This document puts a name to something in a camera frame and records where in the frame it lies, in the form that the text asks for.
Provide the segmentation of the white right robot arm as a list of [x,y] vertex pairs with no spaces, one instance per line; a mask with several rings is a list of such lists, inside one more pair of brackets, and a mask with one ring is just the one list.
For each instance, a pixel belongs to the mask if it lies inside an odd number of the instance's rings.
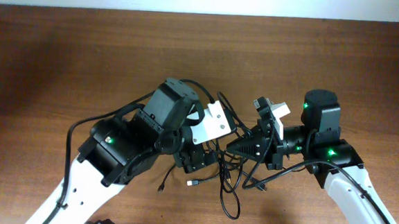
[[306,168],[341,209],[349,224],[397,224],[376,193],[369,172],[356,150],[340,137],[341,107],[336,93],[313,89],[305,94],[302,124],[285,127],[290,113],[286,103],[268,98],[254,100],[260,118],[251,134],[227,145],[227,152],[264,164],[275,174],[254,182],[247,177],[243,189],[267,184]]

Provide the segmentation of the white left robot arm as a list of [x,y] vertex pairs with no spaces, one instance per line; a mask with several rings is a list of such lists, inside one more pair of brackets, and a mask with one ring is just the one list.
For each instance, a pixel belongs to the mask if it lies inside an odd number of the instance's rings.
[[92,117],[90,135],[68,157],[64,178],[26,224],[85,224],[160,155],[192,173],[215,162],[203,144],[234,131],[221,102],[203,106],[189,79],[167,78],[153,92]]

